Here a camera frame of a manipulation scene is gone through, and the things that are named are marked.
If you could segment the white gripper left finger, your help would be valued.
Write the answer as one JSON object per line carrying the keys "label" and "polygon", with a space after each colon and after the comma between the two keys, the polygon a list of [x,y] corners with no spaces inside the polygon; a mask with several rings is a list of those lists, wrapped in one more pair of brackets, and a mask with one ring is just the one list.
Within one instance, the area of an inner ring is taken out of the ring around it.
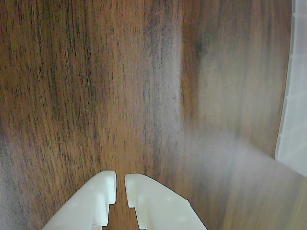
{"label": "white gripper left finger", "polygon": [[45,230],[100,230],[108,225],[116,202],[115,171],[102,171],[86,182],[48,221]]}

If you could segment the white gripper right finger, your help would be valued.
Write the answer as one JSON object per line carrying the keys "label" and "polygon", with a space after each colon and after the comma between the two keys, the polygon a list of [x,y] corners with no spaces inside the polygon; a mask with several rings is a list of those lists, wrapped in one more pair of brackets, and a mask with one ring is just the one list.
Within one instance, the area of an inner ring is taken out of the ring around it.
{"label": "white gripper right finger", "polygon": [[158,181],[139,173],[125,176],[129,208],[141,230],[205,230],[188,200]]}

